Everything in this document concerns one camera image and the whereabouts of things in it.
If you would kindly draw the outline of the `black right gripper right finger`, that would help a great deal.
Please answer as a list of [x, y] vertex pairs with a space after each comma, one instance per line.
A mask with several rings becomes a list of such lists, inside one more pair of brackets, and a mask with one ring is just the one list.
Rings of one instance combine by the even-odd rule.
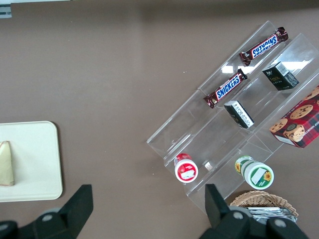
[[211, 224], [202, 239], [265, 239], [266, 226], [243, 211], [231, 210], [214, 184], [205, 185], [205, 210]]

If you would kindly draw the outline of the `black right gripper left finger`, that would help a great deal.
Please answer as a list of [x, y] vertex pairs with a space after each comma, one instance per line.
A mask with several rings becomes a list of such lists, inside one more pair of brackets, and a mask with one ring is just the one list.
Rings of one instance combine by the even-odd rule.
[[18, 230], [20, 239], [75, 239], [93, 211], [92, 185], [82, 185], [56, 213], [39, 216]]

